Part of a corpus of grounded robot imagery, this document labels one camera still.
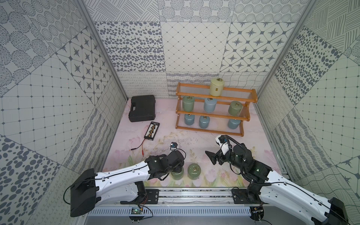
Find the cream yellow canister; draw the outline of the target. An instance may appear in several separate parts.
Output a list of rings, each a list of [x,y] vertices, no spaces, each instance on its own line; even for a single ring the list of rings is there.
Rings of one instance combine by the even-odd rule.
[[[221,93],[224,89],[225,81],[222,78],[215,77],[211,79],[210,85],[210,95],[214,97],[221,96]]]

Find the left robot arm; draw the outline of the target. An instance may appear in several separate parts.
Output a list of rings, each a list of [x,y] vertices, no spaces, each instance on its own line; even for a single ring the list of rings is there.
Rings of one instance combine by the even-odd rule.
[[[173,150],[168,155],[149,156],[136,165],[115,171],[96,173],[88,169],[69,187],[70,216],[82,216],[106,203],[140,205],[147,200],[144,182],[162,181],[171,172],[181,172],[184,160],[179,150]]]

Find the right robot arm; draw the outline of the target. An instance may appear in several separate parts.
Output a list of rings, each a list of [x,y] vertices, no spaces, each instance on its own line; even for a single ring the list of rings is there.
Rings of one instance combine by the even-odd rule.
[[[220,149],[217,153],[206,151],[213,165],[228,163],[239,169],[239,175],[249,182],[244,191],[232,190],[234,202],[273,205],[300,219],[308,225],[348,225],[350,223],[344,203],[333,197],[314,194],[289,181],[270,166],[255,160],[245,144],[228,135],[216,137]]]

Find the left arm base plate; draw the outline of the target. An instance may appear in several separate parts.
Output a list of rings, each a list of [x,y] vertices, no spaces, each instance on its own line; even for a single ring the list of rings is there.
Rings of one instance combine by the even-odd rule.
[[[158,199],[159,199],[159,189],[146,189],[145,192],[141,191],[134,200],[120,201],[120,204],[132,204],[132,205],[158,204]]]

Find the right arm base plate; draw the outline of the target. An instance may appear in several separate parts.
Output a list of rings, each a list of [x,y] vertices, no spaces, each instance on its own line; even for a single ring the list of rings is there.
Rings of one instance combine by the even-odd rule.
[[[259,195],[247,189],[234,187],[231,189],[234,204],[262,204]]]

